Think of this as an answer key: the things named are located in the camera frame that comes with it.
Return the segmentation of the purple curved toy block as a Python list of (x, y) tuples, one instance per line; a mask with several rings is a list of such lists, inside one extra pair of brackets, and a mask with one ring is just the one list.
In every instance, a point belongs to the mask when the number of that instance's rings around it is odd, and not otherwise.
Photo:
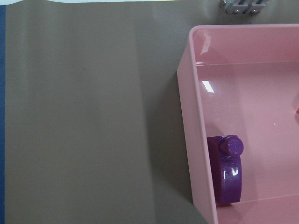
[(239, 202), (243, 142), (237, 135), (214, 136), (207, 138), (207, 145), (216, 202), (221, 205)]

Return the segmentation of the pink plastic box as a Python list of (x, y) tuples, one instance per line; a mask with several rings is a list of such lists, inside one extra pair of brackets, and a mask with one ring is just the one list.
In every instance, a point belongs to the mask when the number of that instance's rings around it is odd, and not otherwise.
[[(177, 69), (192, 202), (209, 224), (299, 221), (299, 26), (191, 29)], [(215, 201), (207, 138), (244, 144), (242, 195)]]

